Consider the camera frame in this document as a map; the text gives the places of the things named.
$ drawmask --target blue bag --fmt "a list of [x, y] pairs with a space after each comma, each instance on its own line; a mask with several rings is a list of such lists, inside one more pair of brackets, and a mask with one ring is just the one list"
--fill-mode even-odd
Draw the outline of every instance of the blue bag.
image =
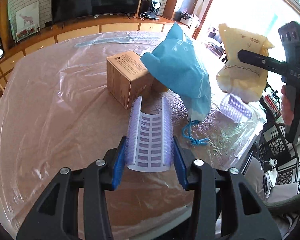
[[209, 75], [197, 49], [175, 23], [166, 39], [141, 57], [152, 76], [180, 95], [190, 121], [203, 121], [211, 107]]

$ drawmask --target cardboard box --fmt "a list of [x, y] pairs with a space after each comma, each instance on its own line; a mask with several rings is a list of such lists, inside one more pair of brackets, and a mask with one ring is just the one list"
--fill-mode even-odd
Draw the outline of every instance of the cardboard box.
[[140, 95], [150, 94], [153, 80], [137, 53], [127, 51], [107, 57], [108, 90], [125, 109]]

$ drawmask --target metal screw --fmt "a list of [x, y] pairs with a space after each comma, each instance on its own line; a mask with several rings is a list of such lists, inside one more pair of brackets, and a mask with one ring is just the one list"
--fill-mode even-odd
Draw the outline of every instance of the metal screw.
[[104, 159], [99, 159], [96, 161], [97, 166], [103, 166], [106, 164], [106, 161]]
[[233, 175], [237, 175], [239, 173], [239, 170], [237, 168], [230, 168], [230, 172], [233, 174]]
[[197, 166], [202, 166], [204, 164], [204, 162], [203, 162], [203, 160], [196, 159], [196, 160], [194, 160], [194, 164]]
[[66, 175], [66, 174], [69, 173], [69, 169], [68, 169], [67, 167], [62, 168], [62, 169], [60, 170], [60, 173], [61, 173], [62, 175]]

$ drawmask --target plastic tablecloth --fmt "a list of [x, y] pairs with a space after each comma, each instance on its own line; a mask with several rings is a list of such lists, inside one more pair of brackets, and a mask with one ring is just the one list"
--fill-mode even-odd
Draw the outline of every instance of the plastic tablecloth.
[[[118, 146], [126, 135], [130, 110], [125, 110], [106, 87], [106, 57], [133, 50], [154, 49], [165, 35], [115, 32], [80, 37], [54, 44], [22, 58], [15, 66], [0, 105], [0, 198], [9, 223], [18, 231], [41, 192], [62, 167], [82, 169]], [[208, 146], [191, 146], [181, 135], [187, 112], [180, 97], [164, 93], [172, 109], [174, 134], [181, 146], [214, 168], [236, 166], [254, 134], [265, 122], [257, 105], [252, 119], [236, 124], [223, 116], [225, 94], [215, 76], [223, 63], [202, 46], [210, 75], [211, 112], [194, 126], [195, 138]], [[162, 94], [144, 99], [142, 112], [160, 111]], [[162, 225], [185, 212], [193, 193], [179, 185], [174, 167], [161, 173], [125, 168], [122, 182], [106, 192], [115, 239], [125, 239]], [[79, 236], [83, 235], [83, 197], [79, 194]]]

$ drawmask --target blue drawstring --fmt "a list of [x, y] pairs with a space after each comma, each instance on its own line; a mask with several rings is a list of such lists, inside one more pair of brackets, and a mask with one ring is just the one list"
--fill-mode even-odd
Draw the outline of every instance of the blue drawstring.
[[193, 146], [196, 145], [207, 145], [207, 141], [209, 141], [208, 138], [204, 138], [204, 139], [194, 139], [191, 136], [191, 125], [196, 125], [198, 124], [200, 121], [196, 120], [196, 121], [190, 121], [184, 128], [182, 128], [182, 135], [184, 138], [189, 139], [191, 141], [191, 144]]

